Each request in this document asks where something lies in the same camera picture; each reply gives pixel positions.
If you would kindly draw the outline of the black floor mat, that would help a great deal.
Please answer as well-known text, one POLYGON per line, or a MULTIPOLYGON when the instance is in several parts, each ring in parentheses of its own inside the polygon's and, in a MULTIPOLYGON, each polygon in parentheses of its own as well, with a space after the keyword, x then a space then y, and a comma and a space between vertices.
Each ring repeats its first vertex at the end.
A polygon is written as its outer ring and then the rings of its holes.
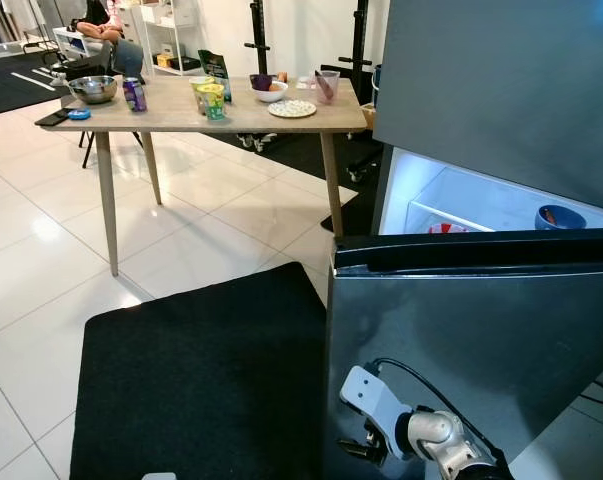
POLYGON ((71 480, 320 480, 325 324, 298 262, 91 317, 71 480))

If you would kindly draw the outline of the black mat with white stripes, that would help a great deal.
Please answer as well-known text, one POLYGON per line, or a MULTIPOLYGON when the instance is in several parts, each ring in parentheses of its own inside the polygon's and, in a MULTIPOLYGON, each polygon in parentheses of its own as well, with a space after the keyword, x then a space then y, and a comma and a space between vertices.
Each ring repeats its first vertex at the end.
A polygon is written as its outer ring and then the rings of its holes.
POLYGON ((0 114, 68 96, 64 86, 54 86, 49 67, 57 55, 51 51, 0 58, 0 114))

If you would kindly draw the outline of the grey steel fridge door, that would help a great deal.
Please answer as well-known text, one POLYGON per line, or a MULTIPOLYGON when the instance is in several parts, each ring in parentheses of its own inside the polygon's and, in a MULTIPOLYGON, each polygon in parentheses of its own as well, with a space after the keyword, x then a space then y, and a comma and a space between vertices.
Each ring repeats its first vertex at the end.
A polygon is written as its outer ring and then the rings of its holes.
POLYGON ((321 480, 438 477, 338 447, 365 439, 338 393, 373 362, 406 406, 473 422, 519 479, 603 480, 603 229, 338 239, 327 332, 321 480))

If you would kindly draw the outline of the green yellow printed cup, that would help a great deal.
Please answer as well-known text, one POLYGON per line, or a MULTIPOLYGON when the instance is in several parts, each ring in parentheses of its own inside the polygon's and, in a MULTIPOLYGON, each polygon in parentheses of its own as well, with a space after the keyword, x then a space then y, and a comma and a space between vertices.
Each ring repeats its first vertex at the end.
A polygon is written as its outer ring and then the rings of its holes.
POLYGON ((204 87, 205 96, 208 97, 208 109, 205 118, 209 122, 227 122, 225 115, 224 88, 220 84, 208 84, 204 87))

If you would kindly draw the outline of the pink clear cup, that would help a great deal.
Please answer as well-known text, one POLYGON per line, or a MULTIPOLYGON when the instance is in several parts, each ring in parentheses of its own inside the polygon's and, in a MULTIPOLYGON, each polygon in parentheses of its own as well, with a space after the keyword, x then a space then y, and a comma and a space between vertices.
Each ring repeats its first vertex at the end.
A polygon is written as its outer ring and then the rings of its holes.
POLYGON ((323 105, 333 105, 337 100, 341 73, 337 70, 315 70, 316 87, 318 87, 319 102, 323 105))

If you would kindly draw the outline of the dark green package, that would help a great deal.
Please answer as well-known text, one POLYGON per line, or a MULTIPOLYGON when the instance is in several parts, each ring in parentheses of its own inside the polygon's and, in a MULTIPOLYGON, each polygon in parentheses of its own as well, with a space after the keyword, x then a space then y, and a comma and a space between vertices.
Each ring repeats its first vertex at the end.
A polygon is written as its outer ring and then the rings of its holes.
POLYGON ((232 102, 233 91, 231 88, 231 77, 229 77, 227 65, 225 65, 223 56, 215 54, 215 52, 210 50, 201 49, 199 50, 199 58, 206 76, 213 78, 215 82, 224 88, 224 101, 232 102))

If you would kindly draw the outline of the yellow lidded cup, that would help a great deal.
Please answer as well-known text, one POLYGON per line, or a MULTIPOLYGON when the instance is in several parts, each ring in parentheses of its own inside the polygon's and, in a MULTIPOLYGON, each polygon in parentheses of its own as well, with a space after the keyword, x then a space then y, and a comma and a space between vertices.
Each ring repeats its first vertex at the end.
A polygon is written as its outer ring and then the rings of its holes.
POLYGON ((217 79, 210 76, 195 76, 190 79, 193 95, 196 97, 196 105, 201 115, 206 115, 208 109, 208 97, 205 96, 204 87, 208 84, 217 84, 217 79))

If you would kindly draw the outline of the seated person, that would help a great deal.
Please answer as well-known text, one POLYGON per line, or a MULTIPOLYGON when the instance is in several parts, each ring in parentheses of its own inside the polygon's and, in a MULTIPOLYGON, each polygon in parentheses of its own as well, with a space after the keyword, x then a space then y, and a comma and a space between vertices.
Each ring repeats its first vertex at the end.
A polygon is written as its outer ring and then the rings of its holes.
POLYGON ((126 36, 117 10, 108 6, 108 0, 83 0, 83 13, 72 18, 68 28, 108 45, 110 70, 114 74, 144 82, 144 50, 126 36))

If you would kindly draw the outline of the black metal stand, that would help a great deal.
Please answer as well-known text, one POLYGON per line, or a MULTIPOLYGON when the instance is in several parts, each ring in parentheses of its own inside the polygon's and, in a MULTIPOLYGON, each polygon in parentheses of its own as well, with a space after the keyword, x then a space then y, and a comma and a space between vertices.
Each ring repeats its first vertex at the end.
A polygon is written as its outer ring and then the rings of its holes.
POLYGON ((356 0, 353 10, 353 38, 351 54, 347 58, 339 58, 350 64, 350 79, 355 91, 356 100, 365 102, 365 84, 370 81, 370 73, 366 67, 371 67, 373 61, 366 55, 366 38, 368 38, 368 17, 370 0, 356 0))
POLYGON ((270 46, 266 42, 265 6, 263 0, 250 0, 249 12, 252 38, 245 42, 245 47, 255 51, 257 73, 261 76, 269 73, 268 52, 270 46))

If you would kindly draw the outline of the purple drink can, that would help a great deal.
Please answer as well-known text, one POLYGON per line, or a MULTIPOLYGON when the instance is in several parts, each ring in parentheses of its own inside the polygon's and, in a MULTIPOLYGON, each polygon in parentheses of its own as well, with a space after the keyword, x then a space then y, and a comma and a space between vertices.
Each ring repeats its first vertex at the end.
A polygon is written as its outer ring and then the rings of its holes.
POLYGON ((124 100, 127 101, 132 113, 145 113, 147 104, 145 99, 144 81, 137 77, 126 77, 122 81, 124 100))

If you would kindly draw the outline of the steel mixing bowl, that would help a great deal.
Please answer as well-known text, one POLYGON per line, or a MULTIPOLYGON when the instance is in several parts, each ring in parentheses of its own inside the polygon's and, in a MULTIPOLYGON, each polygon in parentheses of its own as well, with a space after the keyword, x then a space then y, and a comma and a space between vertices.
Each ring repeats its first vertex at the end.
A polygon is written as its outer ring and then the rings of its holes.
POLYGON ((99 105, 113 101, 119 82, 114 76, 85 76, 68 79, 67 87, 74 99, 86 105, 99 105))

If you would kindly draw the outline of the grey steel freezer door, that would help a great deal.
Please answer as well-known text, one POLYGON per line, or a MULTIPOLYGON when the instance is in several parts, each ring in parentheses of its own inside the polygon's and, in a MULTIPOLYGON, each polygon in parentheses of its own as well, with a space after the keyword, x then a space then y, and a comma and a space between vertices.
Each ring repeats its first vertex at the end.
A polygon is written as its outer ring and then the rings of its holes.
POLYGON ((603 209, 603 0, 391 0, 375 136, 603 209))

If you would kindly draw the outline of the white shelf unit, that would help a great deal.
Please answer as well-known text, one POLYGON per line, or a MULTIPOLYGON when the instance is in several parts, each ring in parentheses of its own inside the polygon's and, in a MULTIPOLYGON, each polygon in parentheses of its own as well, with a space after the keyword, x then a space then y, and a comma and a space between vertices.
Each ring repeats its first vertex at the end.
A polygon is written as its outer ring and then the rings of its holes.
POLYGON ((138 0, 131 14, 137 41, 155 76, 202 76, 199 50, 205 45, 199 0, 138 0))

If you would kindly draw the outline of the white fridge cabinet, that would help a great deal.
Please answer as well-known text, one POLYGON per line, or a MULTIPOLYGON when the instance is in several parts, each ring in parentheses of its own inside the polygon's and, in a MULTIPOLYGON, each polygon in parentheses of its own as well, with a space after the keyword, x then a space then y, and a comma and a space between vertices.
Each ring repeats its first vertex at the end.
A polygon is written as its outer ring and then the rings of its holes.
POLYGON ((599 207, 403 148, 392 148, 382 173, 373 228, 379 236, 426 234, 429 225, 441 221, 465 225, 470 233, 535 230, 535 214, 543 205, 569 207, 588 220, 585 229, 603 229, 603 209, 599 207))

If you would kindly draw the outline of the blue bowl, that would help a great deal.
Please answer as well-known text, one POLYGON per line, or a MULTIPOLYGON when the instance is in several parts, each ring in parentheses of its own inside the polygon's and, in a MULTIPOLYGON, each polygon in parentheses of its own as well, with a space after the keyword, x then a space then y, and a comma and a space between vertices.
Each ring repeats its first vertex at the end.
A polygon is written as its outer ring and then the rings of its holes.
POLYGON ((588 227, 588 220, 580 212, 561 205, 540 206, 535 214, 537 230, 576 230, 588 227))

